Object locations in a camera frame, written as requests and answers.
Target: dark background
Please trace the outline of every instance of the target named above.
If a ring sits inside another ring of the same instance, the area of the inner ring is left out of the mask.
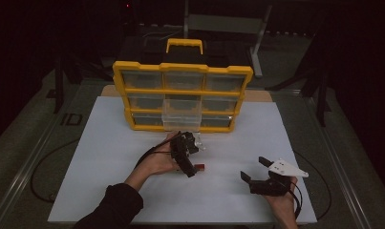
[[[242,5],[246,11],[234,10],[235,2],[191,1],[190,10],[255,14],[255,1]],[[103,69],[101,57],[116,58],[120,42],[140,22],[182,25],[183,2],[0,1],[0,135],[41,88],[58,54],[65,56],[70,81],[78,83],[83,76],[70,53]],[[298,72],[328,63],[329,86],[385,184],[385,2],[278,3],[267,30],[315,35]]]

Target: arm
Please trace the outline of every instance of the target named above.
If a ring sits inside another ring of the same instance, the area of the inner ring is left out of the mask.
[[[109,186],[95,211],[77,222],[74,229],[126,227],[143,207],[139,190],[145,180],[152,175],[180,169],[166,152],[170,152],[169,143],[160,146],[155,154],[146,157],[123,183]]]
[[[295,184],[297,182],[297,178],[292,177],[290,180],[292,182],[292,184],[290,185],[290,190],[293,192]],[[276,217],[278,223],[282,226],[282,228],[298,228],[296,223],[296,217],[294,215],[294,203],[292,194],[286,193],[284,196],[281,197],[263,197],[267,200],[269,206],[272,209],[273,215]]]

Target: clear plastic container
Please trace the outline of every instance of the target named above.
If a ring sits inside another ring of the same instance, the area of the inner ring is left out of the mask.
[[[194,72],[167,72],[164,73],[165,89],[201,90],[203,73]]]
[[[161,89],[161,72],[121,71],[126,88]]]
[[[244,74],[216,74],[206,75],[204,89],[207,91],[239,92],[243,87],[246,76]]]
[[[132,109],[161,109],[164,94],[127,94]]]
[[[133,113],[135,125],[162,126],[161,114]]]
[[[174,109],[181,104],[193,109]],[[202,120],[201,100],[164,99],[161,118],[165,131],[198,132]]]
[[[209,112],[234,112],[238,100],[236,96],[204,95],[202,109]]]
[[[203,127],[229,127],[233,116],[231,115],[202,115]]]

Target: hand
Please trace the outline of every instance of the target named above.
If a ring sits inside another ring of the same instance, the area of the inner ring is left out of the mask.
[[[165,140],[170,139],[176,134],[176,132],[168,134]],[[146,157],[138,167],[133,170],[129,177],[126,178],[124,183],[139,191],[145,180],[150,176],[179,169],[180,166],[171,157],[170,143],[167,142],[157,148],[154,154]]]
[[[295,184],[297,182],[297,178],[291,177],[290,181],[292,182],[292,184],[290,185],[290,190],[293,192]],[[297,228],[296,217],[294,215],[293,195],[291,193],[285,193],[285,195],[281,197],[263,197],[267,200],[270,208],[272,209],[273,215],[281,224],[282,228]]]

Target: black sleeve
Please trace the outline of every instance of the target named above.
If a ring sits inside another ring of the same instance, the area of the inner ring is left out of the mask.
[[[125,228],[142,207],[141,195],[129,185],[109,186],[95,211],[78,221],[74,229]]]

